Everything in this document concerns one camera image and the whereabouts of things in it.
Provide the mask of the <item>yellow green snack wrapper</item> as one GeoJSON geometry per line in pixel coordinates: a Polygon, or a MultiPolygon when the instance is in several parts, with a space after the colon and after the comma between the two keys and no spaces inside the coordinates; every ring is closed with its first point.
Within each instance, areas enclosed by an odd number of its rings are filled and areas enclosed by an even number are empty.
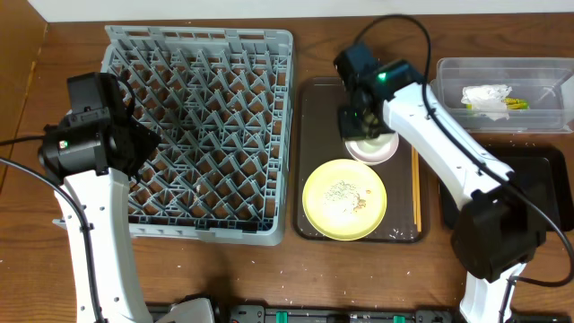
{"type": "Polygon", "coordinates": [[[465,104],[467,109],[475,110],[523,110],[530,108],[527,100],[515,98],[488,100],[462,99],[461,102],[465,104]]]}

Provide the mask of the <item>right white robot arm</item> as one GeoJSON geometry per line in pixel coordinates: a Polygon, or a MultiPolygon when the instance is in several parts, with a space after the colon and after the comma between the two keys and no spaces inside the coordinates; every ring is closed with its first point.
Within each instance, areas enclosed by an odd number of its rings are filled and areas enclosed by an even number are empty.
{"type": "Polygon", "coordinates": [[[362,42],[334,66],[350,103],[338,111],[345,142],[397,133],[439,176],[459,216],[452,248],[467,272],[459,312],[467,322],[508,322],[518,278],[544,244],[546,223],[519,198],[515,172],[482,148],[406,61],[382,65],[362,42]]]}

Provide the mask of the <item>white napkin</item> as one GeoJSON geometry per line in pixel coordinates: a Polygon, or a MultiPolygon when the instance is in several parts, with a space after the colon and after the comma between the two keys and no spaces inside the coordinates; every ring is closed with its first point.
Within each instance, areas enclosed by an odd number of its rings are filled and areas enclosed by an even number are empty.
{"type": "Polygon", "coordinates": [[[506,84],[467,86],[462,90],[461,102],[471,111],[493,121],[508,119],[509,113],[505,99],[512,88],[506,84]]]}

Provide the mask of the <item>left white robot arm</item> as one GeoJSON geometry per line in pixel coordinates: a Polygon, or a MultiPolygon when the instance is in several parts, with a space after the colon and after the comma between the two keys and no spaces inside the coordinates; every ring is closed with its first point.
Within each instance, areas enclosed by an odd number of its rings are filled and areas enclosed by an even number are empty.
{"type": "Polygon", "coordinates": [[[56,186],[80,322],[150,322],[127,217],[129,182],[160,137],[134,117],[134,91],[109,73],[67,81],[71,109],[46,126],[39,161],[56,186]]]}

